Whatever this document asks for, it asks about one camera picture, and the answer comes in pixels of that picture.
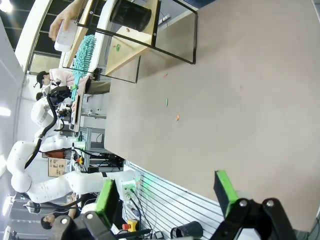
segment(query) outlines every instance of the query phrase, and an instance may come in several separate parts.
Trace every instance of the bolt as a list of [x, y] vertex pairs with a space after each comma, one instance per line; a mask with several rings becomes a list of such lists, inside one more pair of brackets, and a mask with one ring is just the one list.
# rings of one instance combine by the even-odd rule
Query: bolt
[[272, 208], [272, 207], [275, 205], [275, 203], [274, 203], [274, 201], [269, 200], [269, 201], [266, 202], [266, 205], [267, 205], [268, 207]]
[[87, 219], [92, 219], [94, 216], [91, 214], [91, 213], [89, 213], [87, 216], [86, 216], [86, 218]]
[[241, 207], [245, 207], [245, 206], [247, 206], [247, 204], [248, 204], [248, 202], [246, 200], [241, 200], [240, 203], [239, 203], [239, 205]]

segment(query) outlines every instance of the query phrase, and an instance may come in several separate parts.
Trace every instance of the human hand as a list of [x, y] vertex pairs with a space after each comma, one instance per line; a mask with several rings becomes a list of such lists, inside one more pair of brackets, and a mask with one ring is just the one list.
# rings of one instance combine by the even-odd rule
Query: human hand
[[78, 16], [83, 3], [84, 0], [75, 0], [70, 3], [62, 12], [60, 12], [58, 16], [56, 16], [55, 20], [50, 25], [49, 38], [51, 38], [53, 41], [56, 40], [62, 21], [64, 21], [63, 30], [68, 30], [69, 21]]

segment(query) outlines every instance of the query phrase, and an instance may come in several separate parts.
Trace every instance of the black cap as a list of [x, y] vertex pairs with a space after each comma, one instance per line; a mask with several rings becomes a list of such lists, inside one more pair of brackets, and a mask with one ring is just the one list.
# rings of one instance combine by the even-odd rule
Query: black cap
[[42, 80], [44, 79], [44, 75], [48, 75], [49, 73], [46, 71], [41, 71], [36, 76], [36, 81], [40, 84], [40, 88], [42, 89]]

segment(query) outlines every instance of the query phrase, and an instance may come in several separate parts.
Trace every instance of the metal slat surface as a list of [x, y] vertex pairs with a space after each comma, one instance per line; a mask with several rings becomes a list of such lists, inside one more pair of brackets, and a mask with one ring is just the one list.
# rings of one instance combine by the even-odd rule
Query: metal slat surface
[[[129, 161], [126, 161], [125, 165], [124, 169], [131, 168], [140, 173], [137, 193], [142, 208], [153, 231], [162, 231], [166, 239], [170, 238], [172, 228], [197, 221], [203, 228], [201, 239], [209, 240], [224, 220], [217, 202], [169, 182]], [[141, 214], [143, 228], [150, 228], [143, 213]], [[124, 203], [122, 216], [126, 221], [139, 219], [128, 207], [127, 202]], [[246, 240], [258, 239], [258, 236], [250, 229], [243, 230], [240, 237]]]

